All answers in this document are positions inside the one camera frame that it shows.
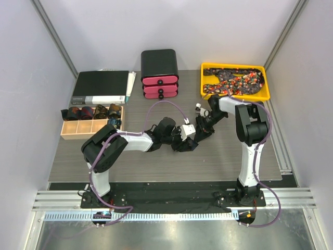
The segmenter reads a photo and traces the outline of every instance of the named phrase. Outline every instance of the book spine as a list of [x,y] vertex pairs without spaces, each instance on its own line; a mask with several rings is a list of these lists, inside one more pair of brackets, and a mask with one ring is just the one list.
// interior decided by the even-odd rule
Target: book spine
[[71,104],[77,105],[77,104],[88,104],[88,103],[86,103],[85,96],[72,96]]

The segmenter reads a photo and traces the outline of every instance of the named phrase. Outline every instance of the white wall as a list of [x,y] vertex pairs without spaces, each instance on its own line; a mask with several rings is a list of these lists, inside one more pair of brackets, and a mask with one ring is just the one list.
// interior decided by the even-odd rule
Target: white wall
[[0,249],[22,249],[74,78],[30,1],[0,3]]
[[140,69],[173,48],[179,69],[263,65],[297,0],[41,0],[78,71]]
[[332,243],[333,2],[309,1],[268,70],[298,180],[309,186]]

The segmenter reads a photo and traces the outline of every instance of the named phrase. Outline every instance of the floor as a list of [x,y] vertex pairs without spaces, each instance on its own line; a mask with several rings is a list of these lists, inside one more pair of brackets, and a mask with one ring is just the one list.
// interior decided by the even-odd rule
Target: floor
[[[257,211],[255,224],[271,221],[276,213]],[[234,220],[124,222],[98,229],[91,226],[90,221],[44,222],[36,249],[315,250],[302,209],[282,210],[280,219],[266,228],[246,228]]]
[[[195,122],[195,104],[201,101],[199,93],[200,71],[180,71],[179,95],[169,98],[176,103],[191,122]],[[132,95],[124,104],[126,131],[139,132],[143,129],[146,112],[156,99],[143,97],[140,72],[136,76]],[[208,108],[207,101],[202,102]],[[149,129],[163,117],[173,118],[183,124],[179,111],[170,104],[161,103],[150,114]],[[152,153],[124,152],[110,170],[110,180],[118,182],[152,181],[235,181],[240,173],[241,144],[235,131],[232,115],[215,125],[215,134],[199,143],[193,152],[173,152],[163,145]],[[87,165],[83,160],[81,146],[85,140],[60,138],[49,177],[50,182],[88,181]],[[280,169],[271,140],[265,143],[260,164],[262,180],[281,180]]]

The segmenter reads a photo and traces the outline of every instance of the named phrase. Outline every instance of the table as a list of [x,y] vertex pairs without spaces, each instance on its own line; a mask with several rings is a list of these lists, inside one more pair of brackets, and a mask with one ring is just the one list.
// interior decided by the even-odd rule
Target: table
[[[195,104],[201,101],[200,71],[181,70],[179,75],[179,95],[167,100],[177,104],[191,122],[195,123]],[[141,131],[145,115],[156,101],[143,97],[138,72],[132,95],[123,105],[125,130]],[[203,107],[209,107],[207,101],[202,103]],[[165,116],[173,118],[179,125],[184,122],[176,108],[161,103],[152,110],[146,129]],[[110,181],[235,181],[240,173],[242,149],[236,135],[234,116],[229,115],[229,118],[222,119],[214,128],[215,134],[201,141],[193,152],[173,152],[169,145],[162,145],[159,150],[151,153],[123,152],[110,169]],[[81,153],[84,142],[85,140],[60,138],[49,177],[50,182],[88,181],[88,168]],[[281,180],[271,140],[265,143],[260,166],[262,180]]]

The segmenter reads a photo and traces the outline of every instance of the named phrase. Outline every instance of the wooden compartment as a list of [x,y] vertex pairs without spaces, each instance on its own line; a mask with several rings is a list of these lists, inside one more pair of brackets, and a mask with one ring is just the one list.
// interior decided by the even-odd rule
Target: wooden compartment
[[[121,107],[120,119],[120,130],[124,130],[124,107]],[[65,140],[89,139],[107,123],[108,119],[64,121],[60,135]]]

